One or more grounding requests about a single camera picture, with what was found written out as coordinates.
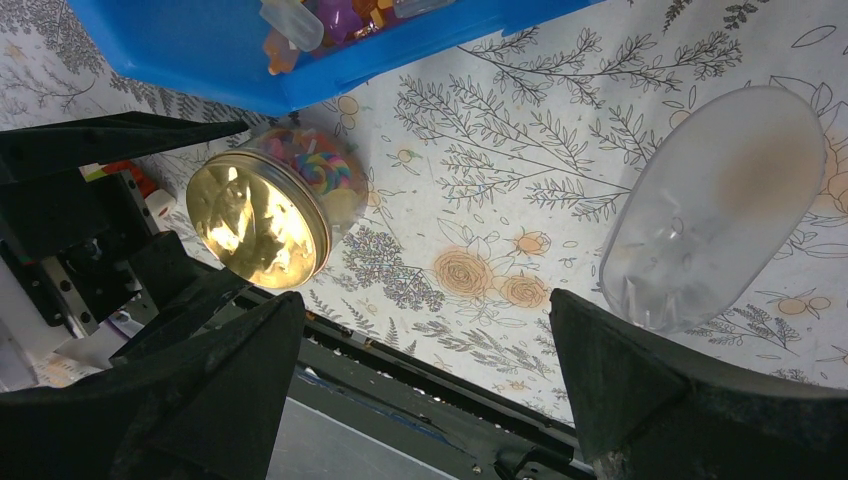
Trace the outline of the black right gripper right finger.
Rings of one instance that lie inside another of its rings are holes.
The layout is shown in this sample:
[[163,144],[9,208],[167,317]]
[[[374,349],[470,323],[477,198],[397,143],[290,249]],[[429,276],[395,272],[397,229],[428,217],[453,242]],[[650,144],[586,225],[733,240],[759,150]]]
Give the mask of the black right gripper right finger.
[[847,394],[744,369],[562,289],[550,326],[601,479],[843,479]]

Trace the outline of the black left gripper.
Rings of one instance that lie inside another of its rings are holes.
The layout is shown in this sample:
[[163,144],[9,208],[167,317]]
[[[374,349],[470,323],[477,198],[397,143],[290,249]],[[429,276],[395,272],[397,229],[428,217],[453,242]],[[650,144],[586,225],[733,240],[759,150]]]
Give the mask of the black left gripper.
[[187,340],[247,289],[159,231],[161,190],[140,169],[71,169],[248,129],[131,111],[3,131],[1,256],[45,323],[84,338],[126,307],[140,311],[152,319],[109,358],[124,365]]

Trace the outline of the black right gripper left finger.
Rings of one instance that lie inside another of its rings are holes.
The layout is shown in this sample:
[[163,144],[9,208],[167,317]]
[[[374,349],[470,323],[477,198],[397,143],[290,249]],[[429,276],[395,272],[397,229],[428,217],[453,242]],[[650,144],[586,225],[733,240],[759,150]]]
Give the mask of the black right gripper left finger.
[[5,479],[262,479],[303,337],[300,294],[64,388],[1,397]]

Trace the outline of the gold round jar lid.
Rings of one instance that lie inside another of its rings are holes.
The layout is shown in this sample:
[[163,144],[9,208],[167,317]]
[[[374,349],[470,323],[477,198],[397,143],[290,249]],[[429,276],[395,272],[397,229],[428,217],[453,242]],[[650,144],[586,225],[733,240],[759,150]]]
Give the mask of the gold round jar lid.
[[331,228],[307,184],[258,150],[210,158],[185,194],[192,226],[226,268],[269,289],[308,282],[326,264]]

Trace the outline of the blue plastic bin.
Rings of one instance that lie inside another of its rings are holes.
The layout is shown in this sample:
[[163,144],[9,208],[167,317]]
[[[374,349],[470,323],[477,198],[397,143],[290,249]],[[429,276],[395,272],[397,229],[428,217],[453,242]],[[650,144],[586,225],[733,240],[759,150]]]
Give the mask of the blue plastic bin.
[[387,71],[485,35],[588,7],[586,1],[457,1],[271,75],[256,1],[72,1],[112,69],[128,78],[268,115],[344,94]]

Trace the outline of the translucent plastic scoop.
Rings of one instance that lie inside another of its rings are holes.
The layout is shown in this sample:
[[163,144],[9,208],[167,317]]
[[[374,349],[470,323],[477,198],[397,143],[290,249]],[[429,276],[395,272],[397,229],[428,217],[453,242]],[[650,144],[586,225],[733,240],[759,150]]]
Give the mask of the translucent plastic scoop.
[[617,216],[599,267],[610,310],[676,333],[729,309],[809,210],[826,158],[817,114],[788,89],[704,104],[661,143]]

